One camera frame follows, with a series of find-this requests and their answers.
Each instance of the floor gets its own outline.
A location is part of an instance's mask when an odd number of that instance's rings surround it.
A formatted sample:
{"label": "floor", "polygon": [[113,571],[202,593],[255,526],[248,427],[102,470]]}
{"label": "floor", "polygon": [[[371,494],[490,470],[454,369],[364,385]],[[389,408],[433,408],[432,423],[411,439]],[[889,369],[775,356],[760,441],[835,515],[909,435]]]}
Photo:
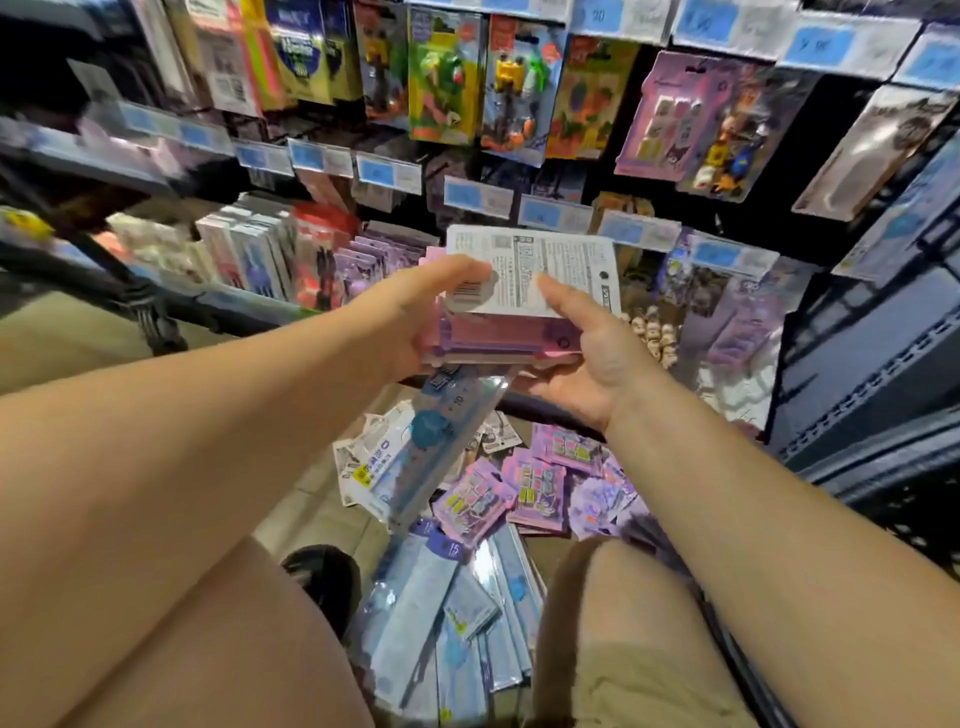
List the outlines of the floor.
{"label": "floor", "polygon": [[[135,324],[70,298],[46,293],[16,306],[0,318],[0,395],[91,369],[114,366],[150,355]],[[210,346],[226,337],[206,329],[181,325],[191,348]],[[368,412],[382,414],[415,390],[393,385],[370,403]],[[358,434],[362,418],[345,437]],[[529,444],[529,423],[514,421]],[[317,459],[284,499],[256,528],[253,535],[278,560],[300,546],[332,544],[353,556],[359,567],[362,594],[389,540],[386,529],[359,506],[344,507],[337,488],[330,448],[318,448]],[[527,538],[527,549],[546,583],[563,559],[570,541]],[[494,696],[494,718],[512,722],[519,712],[521,691]]]}

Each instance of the black shoe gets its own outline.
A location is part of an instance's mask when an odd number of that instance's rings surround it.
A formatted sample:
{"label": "black shoe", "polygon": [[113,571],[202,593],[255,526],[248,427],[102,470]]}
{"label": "black shoe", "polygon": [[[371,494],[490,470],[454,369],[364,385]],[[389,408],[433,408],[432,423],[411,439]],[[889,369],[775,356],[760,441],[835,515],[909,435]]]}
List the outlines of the black shoe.
{"label": "black shoe", "polygon": [[338,640],[344,638],[359,587],[356,562],[336,546],[305,546],[281,564],[320,607]]}

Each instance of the product label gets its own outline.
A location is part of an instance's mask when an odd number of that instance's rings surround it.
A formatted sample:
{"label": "product label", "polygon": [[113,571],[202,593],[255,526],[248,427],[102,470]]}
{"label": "product label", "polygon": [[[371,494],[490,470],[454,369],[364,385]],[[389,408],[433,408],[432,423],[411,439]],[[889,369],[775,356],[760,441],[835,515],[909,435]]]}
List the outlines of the product label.
{"label": "product label", "polygon": [[465,283],[446,296],[454,312],[499,313],[561,318],[537,288],[537,273],[571,285],[620,315],[620,289],[613,243],[609,238],[510,228],[450,226],[447,252],[464,253],[492,264],[483,283]]}

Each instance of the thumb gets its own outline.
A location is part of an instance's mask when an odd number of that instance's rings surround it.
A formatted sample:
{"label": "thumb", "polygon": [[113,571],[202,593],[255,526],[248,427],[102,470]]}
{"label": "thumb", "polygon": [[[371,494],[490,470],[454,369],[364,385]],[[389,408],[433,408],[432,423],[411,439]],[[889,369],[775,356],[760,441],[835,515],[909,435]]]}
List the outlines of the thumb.
{"label": "thumb", "polygon": [[543,299],[561,316],[569,319],[580,331],[590,331],[608,323],[611,313],[588,294],[560,283],[545,273],[537,276],[537,287]]}

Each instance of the toy package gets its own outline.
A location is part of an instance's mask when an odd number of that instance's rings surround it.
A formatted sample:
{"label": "toy package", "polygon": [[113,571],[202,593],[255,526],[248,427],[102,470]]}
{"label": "toy package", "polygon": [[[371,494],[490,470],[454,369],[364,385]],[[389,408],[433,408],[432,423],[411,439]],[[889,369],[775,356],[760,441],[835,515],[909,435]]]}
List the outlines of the toy package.
{"label": "toy package", "polygon": [[546,142],[548,159],[600,158],[639,49],[631,40],[570,37]]}
{"label": "toy package", "polygon": [[600,444],[589,437],[553,425],[534,424],[530,451],[548,463],[599,477],[602,472]]}
{"label": "toy package", "polygon": [[956,96],[883,85],[792,209],[849,222],[943,121]]}
{"label": "toy package", "polygon": [[503,477],[519,491],[516,509],[507,514],[508,522],[555,533],[564,531],[566,468],[539,460],[526,448],[517,448],[503,461]]}
{"label": "toy package", "polygon": [[481,458],[433,504],[433,513],[447,536],[476,548],[515,499],[516,490],[500,480],[500,472],[490,460]]}
{"label": "toy package", "polygon": [[736,86],[723,120],[705,133],[681,192],[743,202],[774,154],[819,74],[735,61]]}
{"label": "toy package", "polygon": [[410,131],[407,116],[407,9],[356,2],[364,104],[371,121]]}
{"label": "toy package", "polygon": [[485,149],[535,167],[543,164],[565,46],[561,26],[491,18],[480,137]]}
{"label": "toy package", "polygon": [[410,8],[410,134],[470,144],[480,122],[486,19],[472,12]]}
{"label": "toy package", "polygon": [[679,182],[701,136],[721,120],[735,71],[730,61],[661,51],[614,174]]}

